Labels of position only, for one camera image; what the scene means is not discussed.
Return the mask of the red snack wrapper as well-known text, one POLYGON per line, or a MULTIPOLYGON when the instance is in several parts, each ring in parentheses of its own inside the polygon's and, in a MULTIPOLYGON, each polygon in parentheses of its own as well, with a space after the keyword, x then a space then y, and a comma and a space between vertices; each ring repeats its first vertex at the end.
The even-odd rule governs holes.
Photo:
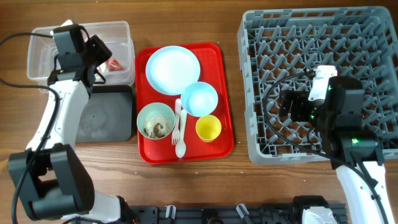
POLYGON ((124 70, 123 66, 116 59, 106 61, 106 68, 109 72, 117 72, 124 70))

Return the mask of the green bowl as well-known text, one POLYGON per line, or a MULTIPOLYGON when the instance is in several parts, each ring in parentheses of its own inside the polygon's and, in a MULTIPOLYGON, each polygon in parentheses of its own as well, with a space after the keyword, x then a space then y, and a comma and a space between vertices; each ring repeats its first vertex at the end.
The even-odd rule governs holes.
POLYGON ((138 131, 147 139, 167 137, 175 127, 175 113, 164 103, 150 103, 137 115, 138 131))

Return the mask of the light blue bowl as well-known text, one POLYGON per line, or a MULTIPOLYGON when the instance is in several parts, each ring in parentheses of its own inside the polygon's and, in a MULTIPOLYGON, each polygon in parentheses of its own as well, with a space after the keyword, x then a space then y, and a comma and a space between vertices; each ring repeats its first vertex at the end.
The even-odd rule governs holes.
POLYGON ((195 82, 181 94, 183 109, 194 117, 211 114, 218 106, 216 90, 206 82, 195 82))

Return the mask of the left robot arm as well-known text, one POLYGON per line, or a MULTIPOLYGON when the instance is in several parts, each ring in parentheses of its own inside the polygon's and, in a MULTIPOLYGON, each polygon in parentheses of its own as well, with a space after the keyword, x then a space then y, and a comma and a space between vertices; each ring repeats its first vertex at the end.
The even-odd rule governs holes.
POLYGON ((81 114, 111 51, 79 24, 55 28, 52 38, 58 53, 44 86, 47 106, 25 151, 11 154, 7 164, 16 188, 12 202, 33 221, 138 223, 122 197, 95 190, 75 153, 81 114))

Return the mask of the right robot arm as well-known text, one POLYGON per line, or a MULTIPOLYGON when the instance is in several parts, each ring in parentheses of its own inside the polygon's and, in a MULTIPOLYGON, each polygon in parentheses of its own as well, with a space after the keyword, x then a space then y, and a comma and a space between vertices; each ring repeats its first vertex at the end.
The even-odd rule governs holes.
POLYGON ((321 93, 325 97, 317 103, 309 100, 306 91, 283 90, 279 114, 291 114, 292 121, 307 121, 319 132, 353 223, 393 223, 381 143, 376 133, 362 125, 362 83, 350 77, 331 77, 321 93))

